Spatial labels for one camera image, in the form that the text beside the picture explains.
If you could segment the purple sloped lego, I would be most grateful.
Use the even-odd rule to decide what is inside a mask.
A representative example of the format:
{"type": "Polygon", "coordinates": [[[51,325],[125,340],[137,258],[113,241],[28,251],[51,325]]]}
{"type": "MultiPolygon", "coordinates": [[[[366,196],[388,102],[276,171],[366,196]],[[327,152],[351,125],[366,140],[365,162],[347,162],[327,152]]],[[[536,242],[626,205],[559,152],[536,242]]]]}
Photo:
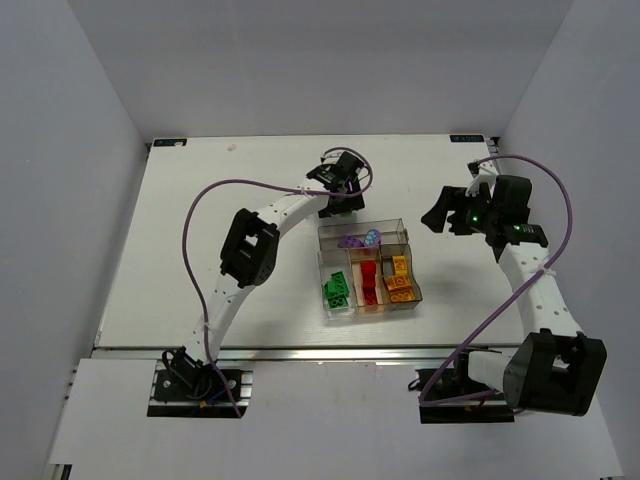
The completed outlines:
{"type": "Polygon", "coordinates": [[[353,235],[344,235],[340,238],[338,242],[339,248],[363,248],[365,246],[364,242],[353,235]]]}

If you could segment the purple flower lego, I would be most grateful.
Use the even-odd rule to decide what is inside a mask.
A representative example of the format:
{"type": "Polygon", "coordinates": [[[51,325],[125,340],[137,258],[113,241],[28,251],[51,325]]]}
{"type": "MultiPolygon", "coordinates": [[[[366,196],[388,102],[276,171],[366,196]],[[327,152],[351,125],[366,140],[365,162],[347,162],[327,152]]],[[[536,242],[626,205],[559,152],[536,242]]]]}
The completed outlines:
{"type": "Polygon", "coordinates": [[[377,229],[371,229],[365,234],[363,239],[363,244],[366,247],[379,246],[381,244],[381,239],[382,239],[381,232],[377,229]]]}

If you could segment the yellow curved lego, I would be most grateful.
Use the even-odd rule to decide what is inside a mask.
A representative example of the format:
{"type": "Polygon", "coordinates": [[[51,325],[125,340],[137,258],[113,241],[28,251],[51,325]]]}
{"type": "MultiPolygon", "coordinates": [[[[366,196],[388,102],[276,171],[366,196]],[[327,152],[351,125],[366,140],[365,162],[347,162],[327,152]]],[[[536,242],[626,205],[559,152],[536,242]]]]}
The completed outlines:
{"type": "Polygon", "coordinates": [[[407,274],[409,267],[405,256],[397,255],[392,257],[393,271],[395,275],[407,274]]]}
{"type": "Polygon", "coordinates": [[[385,278],[385,285],[391,291],[407,289],[411,287],[411,281],[407,274],[391,275],[385,278]]]}

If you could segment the small red square lego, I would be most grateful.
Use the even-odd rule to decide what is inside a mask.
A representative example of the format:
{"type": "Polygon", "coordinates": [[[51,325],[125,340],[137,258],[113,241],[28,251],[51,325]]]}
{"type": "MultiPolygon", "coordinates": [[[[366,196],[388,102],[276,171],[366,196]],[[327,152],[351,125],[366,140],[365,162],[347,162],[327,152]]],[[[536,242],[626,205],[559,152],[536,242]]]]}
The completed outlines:
{"type": "Polygon", "coordinates": [[[361,275],[363,278],[374,278],[377,272],[375,261],[362,261],[360,263],[361,275]]]}

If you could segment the long green lego brick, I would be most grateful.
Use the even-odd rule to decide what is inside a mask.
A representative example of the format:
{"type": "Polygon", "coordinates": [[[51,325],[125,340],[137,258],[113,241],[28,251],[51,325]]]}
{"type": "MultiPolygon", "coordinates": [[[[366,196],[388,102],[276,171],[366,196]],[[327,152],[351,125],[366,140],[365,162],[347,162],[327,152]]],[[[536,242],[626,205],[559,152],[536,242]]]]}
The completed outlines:
{"type": "Polygon", "coordinates": [[[331,274],[331,280],[334,280],[336,282],[340,282],[343,288],[343,296],[348,296],[349,295],[349,288],[348,288],[348,282],[344,276],[344,273],[342,271],[337,271],[335,273],[331,274]]]}

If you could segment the yellow lego brick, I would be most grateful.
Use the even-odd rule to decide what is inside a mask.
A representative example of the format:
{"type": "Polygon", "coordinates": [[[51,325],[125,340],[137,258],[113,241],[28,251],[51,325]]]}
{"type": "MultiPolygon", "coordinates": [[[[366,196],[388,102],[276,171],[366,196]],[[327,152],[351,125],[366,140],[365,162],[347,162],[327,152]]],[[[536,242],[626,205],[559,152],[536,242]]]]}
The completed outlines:
{"type": "Polygon", "coordinates": [[[391,291],[389,298],[392,303],[406,303],[415,300],[415,295],[411,289],[391,291]]]}

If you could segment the red long lego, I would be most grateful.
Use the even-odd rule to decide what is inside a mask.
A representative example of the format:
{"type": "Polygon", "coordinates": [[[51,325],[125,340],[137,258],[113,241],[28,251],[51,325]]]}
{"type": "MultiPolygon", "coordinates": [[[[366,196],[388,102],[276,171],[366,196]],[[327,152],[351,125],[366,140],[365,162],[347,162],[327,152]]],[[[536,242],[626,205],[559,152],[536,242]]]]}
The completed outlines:
{"type": "Polygon", "coordinates": [[[380,300],[375,288],[364,288],[362,290],[363,300],[366,306],[379,305],[380,300]]]}

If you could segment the red lego brick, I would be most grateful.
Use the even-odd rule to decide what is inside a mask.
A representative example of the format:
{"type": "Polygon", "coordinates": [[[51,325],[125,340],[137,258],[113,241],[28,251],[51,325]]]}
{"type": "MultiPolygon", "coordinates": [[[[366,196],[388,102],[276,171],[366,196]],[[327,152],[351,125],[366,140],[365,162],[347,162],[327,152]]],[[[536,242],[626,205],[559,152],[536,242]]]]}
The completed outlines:
{"type": "Polygon", "coordinates": [[[376,275],[363,275],[361,286],[364,290],[375,290],[376,289],[376,275]]]}

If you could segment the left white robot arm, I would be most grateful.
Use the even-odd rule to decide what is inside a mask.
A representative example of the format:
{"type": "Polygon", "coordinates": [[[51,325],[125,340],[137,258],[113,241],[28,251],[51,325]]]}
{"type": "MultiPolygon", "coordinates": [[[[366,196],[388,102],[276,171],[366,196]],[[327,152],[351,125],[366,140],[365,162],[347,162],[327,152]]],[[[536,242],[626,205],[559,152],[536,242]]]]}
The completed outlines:
{"type": "Polygon", "coordinates": [[[317,213],[336,215],[360,209],[359,201],[373,178],[373,168],[362,154],[349,147],[332,147],[294,187],[249,179],[225,179],[204,187],[187,211],[181,234],[182,260],[202,309],[199,326],[185,343],[186,353],[214,365],[240,307],[273,274],[280,240],[317,213]],[[220,251],[215,286],[205,296],[189,260],[188,234],[198,204],[206,194],[226,185],[272,190],[282,197],[255,211],[236,212],[220,251]]]}

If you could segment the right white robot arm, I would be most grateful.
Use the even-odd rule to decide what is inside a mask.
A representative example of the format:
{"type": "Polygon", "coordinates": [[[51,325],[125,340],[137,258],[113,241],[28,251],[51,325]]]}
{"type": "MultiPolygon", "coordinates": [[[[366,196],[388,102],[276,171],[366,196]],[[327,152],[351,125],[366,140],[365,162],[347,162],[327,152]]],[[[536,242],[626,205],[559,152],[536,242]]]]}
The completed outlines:
{"type": "Polygon", "coordinates": [[[465,349],[451,361],[457,384],[501,393],[508,407],[585,415],[607,359],[604,343],[574,320],[549,267],[548,240],[530,223],[531,182],[499,175],[473,188],[446,186],[421,221],[430,230],[484,235],[512,287],[524,340],[514,354],[465,349]]]}

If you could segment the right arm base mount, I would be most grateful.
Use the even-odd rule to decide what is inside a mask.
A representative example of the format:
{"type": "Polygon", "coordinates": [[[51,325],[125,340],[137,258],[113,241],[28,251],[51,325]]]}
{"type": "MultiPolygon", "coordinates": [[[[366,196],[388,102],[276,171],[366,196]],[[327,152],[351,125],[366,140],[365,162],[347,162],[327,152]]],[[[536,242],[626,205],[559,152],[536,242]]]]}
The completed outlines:
{"type": "Polygon", "coordinates": [[[420,422],[430,425],[512,423],[516,414],[501,393],[468,377],[469,351],[448,366],[419,407],[420,422]]]}

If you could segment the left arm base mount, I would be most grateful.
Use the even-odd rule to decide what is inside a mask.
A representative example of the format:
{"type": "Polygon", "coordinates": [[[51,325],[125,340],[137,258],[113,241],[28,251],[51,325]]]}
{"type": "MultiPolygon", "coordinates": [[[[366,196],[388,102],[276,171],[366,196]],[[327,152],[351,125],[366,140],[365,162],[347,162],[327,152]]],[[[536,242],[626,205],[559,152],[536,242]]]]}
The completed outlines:
{"type": "Polygon", "coordinates": [[[147,416],[173,419],[240,419],[248,408],[250,371],[223,369],[230,394],[210,364],[185,347],[162,352],[152,381],[147,416]]]}

